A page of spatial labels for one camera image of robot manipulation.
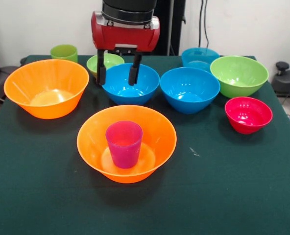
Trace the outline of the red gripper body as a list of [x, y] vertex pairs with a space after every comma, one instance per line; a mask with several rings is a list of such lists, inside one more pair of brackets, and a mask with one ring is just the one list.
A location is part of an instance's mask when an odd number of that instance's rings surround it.
[[106, 19], [100, 11], [91, 17], [93, 43], [96, 49], [126, 48], [136, 52], [151, 52], [160, 36], [160, 21], [154, 16], [145, 25], [128, 25]]

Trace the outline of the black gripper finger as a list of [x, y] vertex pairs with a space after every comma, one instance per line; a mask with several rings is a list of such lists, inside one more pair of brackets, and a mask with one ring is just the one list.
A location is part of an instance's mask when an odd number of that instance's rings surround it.
[[106, 79], [106, 67], [104, 65], [104, 52], [103, 49], [97, 50], [97, 83], [99, 85], [105, 84]]
[[130, 68], [129, 79], [128, 79], [128, 83], [131, 86], [137, 84], [139, 68], [140, 68], [142, 56], [143, 55], [140, 52], [136, 52], [135, 55], [134, 55], [134, 60], [133, 60], [132, 66]]

